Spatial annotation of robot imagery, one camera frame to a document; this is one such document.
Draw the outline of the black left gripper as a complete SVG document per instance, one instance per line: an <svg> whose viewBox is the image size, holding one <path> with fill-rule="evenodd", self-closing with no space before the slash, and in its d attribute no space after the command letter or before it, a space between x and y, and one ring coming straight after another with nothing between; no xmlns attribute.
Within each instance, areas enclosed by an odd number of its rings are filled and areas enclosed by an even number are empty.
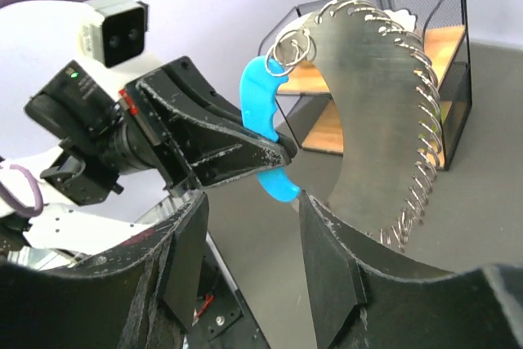
<svg viewBox="0 0 523 349"><path fill-rule="evenodd" d="M294 158L294 141L214 136L212 114L242 125L241 111L219 95L188 56L156 65L125 82L120 104L120 172L156 170L168 190L205 189Z"/></svg>

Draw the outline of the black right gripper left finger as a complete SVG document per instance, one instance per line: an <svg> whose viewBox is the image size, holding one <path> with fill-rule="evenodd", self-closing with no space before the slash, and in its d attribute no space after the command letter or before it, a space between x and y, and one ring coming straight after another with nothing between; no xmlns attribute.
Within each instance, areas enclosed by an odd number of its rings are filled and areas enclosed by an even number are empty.
<svg viewBox="0 0 523 349"><path fill-rule="evenodd" d="M180 348L208 229L198 193L170 217L72 268L1 262L3 348Z"/></svg>

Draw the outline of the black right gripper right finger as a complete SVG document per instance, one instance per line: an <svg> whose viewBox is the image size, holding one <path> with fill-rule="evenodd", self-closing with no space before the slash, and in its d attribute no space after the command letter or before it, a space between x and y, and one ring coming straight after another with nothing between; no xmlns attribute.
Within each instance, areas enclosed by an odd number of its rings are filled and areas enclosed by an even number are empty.
<svg viewBox="0 0 523 349"><path fill-rule="evenodd" d="M299 198L302 254L320 348L519 348L522 267L451 273L416 262Z"/></svg>

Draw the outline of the metal key organizer blue handle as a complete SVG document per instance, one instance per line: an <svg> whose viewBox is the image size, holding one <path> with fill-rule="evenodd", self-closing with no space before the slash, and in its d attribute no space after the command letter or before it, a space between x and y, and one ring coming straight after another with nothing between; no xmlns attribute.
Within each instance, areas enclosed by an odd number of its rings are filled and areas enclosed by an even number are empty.
<svg viewBox="0 0 523 349"><path fill-rule="evenodd" d="M336 106L343 161L329 204L388 247L422 222L440 165L438 77L422 39L366 0L331 0L279 34L239 82L244 126L277 140L276 93L310 62Z"/></svg>

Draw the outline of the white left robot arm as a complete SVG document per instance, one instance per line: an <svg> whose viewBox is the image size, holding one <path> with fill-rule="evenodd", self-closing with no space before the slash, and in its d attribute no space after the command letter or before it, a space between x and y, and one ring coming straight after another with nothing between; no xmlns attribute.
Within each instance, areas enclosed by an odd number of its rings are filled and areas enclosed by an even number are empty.
<svg viewBox="0 0 523 349"><path fill-rule="evenodd" d="M25 106L58 137L59 152L37 178L78 206L121 193L118 179L154 169L173 195L288 164L297 148L264 136L182 57L132 79L112 99L71 61Z"/></svg>

